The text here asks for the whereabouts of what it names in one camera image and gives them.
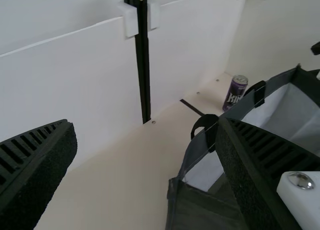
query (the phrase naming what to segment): white bag lining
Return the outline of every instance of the white bag lining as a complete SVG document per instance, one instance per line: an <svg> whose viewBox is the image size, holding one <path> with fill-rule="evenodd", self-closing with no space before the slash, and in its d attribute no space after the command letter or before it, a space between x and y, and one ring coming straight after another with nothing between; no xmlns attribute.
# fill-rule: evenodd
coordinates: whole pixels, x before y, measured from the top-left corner
<svg viewBox="0 0 320 230"><path fill-rule="evenodd" d="M287 139L320 157L320 109L299 88L289 83L252 109L243 122ZM217 153L208 153L183 181L207 192L224 172Z"/></svg>

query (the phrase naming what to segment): fabric bag handle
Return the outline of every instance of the fabric bag handle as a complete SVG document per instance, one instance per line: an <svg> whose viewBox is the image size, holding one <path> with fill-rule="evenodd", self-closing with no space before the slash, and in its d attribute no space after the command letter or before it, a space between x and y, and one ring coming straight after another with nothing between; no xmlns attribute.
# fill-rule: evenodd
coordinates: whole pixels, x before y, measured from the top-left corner
<svg viewBox="0 0 320 230"><path fill-rule="evenodd" d="M216 135L218 130L218 120L219 117L214 114L206 114L201 116L193 125L191 131L191 140L195 137L195 131L198 128L204 128L204 134L206 139L206 144L208 151L212 153L216 148L214 147L216 143Z"/></svg>

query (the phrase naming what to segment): white bracket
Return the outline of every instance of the white bracket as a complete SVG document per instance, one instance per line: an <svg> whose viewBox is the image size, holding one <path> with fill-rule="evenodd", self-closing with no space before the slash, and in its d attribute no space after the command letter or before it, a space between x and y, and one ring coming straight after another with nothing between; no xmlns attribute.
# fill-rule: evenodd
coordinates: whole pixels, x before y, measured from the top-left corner
<svg viewBox="0 0 320 230"><path fill-rule="evenodd" d="M150 30L160 27L160 4L155 0L148 0L148 27Z"/></svg>
<svg viewBox="0 0 320 230"><path fill-rule="evenodd" d="M127 38L131 38L139 33L137 8L123 1L117 4L124 20L124 31Z"/></svg>

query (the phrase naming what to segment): white plastic part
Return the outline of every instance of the white plastic part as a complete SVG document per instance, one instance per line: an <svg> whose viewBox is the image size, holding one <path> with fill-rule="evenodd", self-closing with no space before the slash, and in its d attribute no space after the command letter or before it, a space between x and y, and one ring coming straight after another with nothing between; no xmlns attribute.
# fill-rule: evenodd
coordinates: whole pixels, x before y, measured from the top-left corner
<svg viewBox="0 0 320 230"><path fill-rule="evenodd" d="M309 190L293 185L288 173L282 174L277 193L303 230L320 229L320 171L302 171L315 183Z"/></svg>
<svg viewBox="0 0 320 230"><path fill-rule="evenodd" d="M149 29L160 27L160 4L156 0L148 0Z"/></svg>
<svg viewBox="0 0 320 230"><path fill-rule="evenodd" d="M139 33L137 8L123 1L117 4L124 20L124 32L127 38L133 37Z"/></svg>

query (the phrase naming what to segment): can lid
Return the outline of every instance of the can lid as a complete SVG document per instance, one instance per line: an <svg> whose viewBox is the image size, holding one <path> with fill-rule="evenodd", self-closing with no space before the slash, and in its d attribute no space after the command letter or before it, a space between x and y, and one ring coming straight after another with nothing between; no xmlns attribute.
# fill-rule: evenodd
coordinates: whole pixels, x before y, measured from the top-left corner
<svg viewBox="0 0 320 230"><path fill-rule="evenodd" d="M248 78L246 78L243 75L235 75L232 80L237 83L237 84L241 84L241 85L246 85L248 84Z"/></svg>

